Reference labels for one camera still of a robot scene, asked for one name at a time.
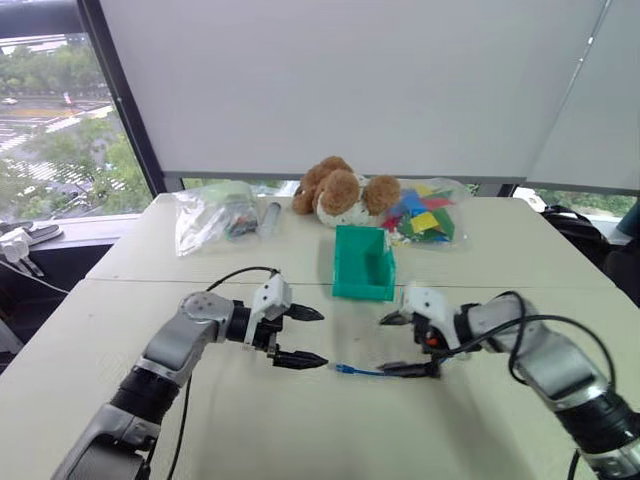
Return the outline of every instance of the stuffed animal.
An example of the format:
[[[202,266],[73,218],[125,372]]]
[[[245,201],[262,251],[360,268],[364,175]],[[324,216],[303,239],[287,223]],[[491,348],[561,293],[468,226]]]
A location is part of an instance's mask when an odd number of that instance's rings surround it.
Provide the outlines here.
[[[400,199],[400,183],[381,175],[370,180],[353,173],[340,157],[329,157],[300,179],[293,210],[300,215],[316,212],[327,226],[370,225]]]

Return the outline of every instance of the road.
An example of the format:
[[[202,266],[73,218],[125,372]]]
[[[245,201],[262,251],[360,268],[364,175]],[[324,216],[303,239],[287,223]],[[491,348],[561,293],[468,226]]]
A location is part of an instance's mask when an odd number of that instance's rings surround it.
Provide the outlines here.
[[[0,153],[23,144],[35,127],[55,131],[77,123],[72,119],[80,113],[108,105],[111,105],[108,99],[79,100],[70,108],[64,105],[62,97],[18,98],[15,105],[0,105]]]

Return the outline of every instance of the white table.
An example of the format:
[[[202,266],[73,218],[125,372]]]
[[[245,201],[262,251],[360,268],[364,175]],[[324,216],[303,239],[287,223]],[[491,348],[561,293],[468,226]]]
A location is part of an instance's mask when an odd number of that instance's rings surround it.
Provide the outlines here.
[[[0,376],[0,477],[45,479],[181,298],[206,284],[84,280]],[[219,293],[248,300],[255,286]],[[452,304],[484,302],[504,288],[445,288]],[[640,314],[618,290],[521,288],[542,312],[595,329],[611,348],[620,392],[640,408]],[[289,321],[284,349],[373,367],[419,359],[410,330],[380,327],[391,304],[294,286],[324,322]],[[597,347],[570,332],[600,364]],[[561,480],[573,445],[535,394],[516,384],[505,355],[444,365],[444,379],[371,379],[328,369],[268,366],[240,345],[211,345],[193,377],[177,479]],[[152,478],[164,478],[182,395],[169,411]],[[579,479],[594,479],[584,465]]]
[[[272,199],[263,198],[265,205]],[[266,265],[281,268],[292,284],[331,284],[334,230],[314,215],[299,216],[283,205],[279,235],[259,248],[222,242],[178,258],[174,248],[175,206],[160,195],[137,224],[113,246],[87,278],[211,282],[231,270]],[[460,207],[469,241],[460,248],[395,249],[396,284],[419,279],[432,286],[613,287],[580,252],[519,199],[473,198]],[[261,282],[248,273],[233,282]]]

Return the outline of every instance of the red foam piece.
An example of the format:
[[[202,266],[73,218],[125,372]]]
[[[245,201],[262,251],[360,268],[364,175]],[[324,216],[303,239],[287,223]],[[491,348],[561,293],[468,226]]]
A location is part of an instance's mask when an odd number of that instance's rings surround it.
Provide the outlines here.
[[[382,224],[382,228],[386,228],[389,231],[393,231],[396,229],[399,223],[400,223],[400,217],[389,217]]]
[[[422,204],[429,209],[429,211],[437,210],[438,208],[445,207],[447,205],[451,205],[451,202],[447,198],[442,197],[433,197],[433,198],[422,198]]]

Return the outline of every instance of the green plastic bin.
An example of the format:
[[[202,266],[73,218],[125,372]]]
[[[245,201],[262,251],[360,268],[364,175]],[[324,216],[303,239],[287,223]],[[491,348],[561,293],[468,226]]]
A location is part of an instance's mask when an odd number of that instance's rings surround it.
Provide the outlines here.
[[[376,227],[336,228],[334,297],[393,300],[396,264],[386,235]]]

